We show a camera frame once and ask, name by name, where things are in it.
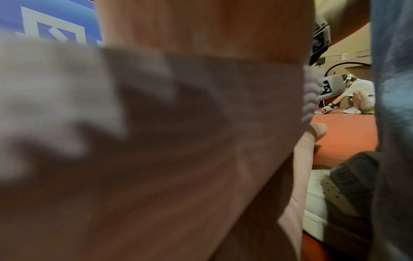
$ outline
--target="blue sign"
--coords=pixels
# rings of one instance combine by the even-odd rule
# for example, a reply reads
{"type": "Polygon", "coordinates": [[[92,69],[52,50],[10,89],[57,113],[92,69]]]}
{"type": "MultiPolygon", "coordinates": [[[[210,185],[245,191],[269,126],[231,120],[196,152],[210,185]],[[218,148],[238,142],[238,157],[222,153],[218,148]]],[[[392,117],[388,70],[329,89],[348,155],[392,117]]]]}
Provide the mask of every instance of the blue sign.
{"type": "Polygon", "coordinates": [[[0,29],[59,42],[103,44],[90,0],[0,0],[0,29]]]}

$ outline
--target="orange floor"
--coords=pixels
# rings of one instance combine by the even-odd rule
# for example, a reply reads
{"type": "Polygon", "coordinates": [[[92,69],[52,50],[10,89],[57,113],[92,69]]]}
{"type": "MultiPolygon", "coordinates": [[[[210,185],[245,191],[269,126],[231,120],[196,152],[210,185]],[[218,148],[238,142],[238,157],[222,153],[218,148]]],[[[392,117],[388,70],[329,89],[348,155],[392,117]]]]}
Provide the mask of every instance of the orange floor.
{"type": "MultiPolygon", "coordinates": [[[[373,115],[344,114],[342,109],[330,114],[315,114],[314,123],[327,124],[326,136],[317,142],[321,147],[314,156],[313,168],[330,169],[352,155],[375,150],[377,130],[373,115]]],[[[340,254],[303,234],[302,261],[338,261],[340,254]]]]}

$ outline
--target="white shirt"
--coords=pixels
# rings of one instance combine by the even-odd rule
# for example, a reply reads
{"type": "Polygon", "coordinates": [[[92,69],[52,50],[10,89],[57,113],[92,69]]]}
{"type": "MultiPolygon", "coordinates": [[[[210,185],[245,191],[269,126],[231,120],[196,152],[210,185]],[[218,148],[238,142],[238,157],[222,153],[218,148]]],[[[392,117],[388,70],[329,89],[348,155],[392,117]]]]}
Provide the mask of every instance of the white shirt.
{"type": "Polygon", "coordinates": [[[369,97],[374,96],[374,84],[368,80],[356,80],[347,88],[343,95],[345,96],[353,96],[354,92],[363,92],[366,93],[369,97]]]}

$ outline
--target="black cable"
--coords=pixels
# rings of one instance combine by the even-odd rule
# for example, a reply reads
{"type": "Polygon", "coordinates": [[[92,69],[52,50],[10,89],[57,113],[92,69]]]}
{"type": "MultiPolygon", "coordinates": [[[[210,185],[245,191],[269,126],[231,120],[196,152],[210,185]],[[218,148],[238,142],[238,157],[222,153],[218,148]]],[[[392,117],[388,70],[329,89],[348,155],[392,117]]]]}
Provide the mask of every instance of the black cable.
{"type": "Polygon", "coordinates": [[[335,67],[337,67],[337,66],[339,66],[339,65],[343,65],[343,64],[358,64],[358,65],[366,65],[366,66],[371,66],[371,64],[365,64],[365,63],[363,63],[363,62],[357,62],[357,61],[346,61],[346,62],[342,62],[342,63],[339,63],[339,64],[336,64],[336,65],[333,65],[332,67],[330,67],[327,71],[326,71],[326,73],[324,74],[324,77],[327,77],[328,76],[328,73],[333,69],[333,68],[335,68],[335,67]]]}

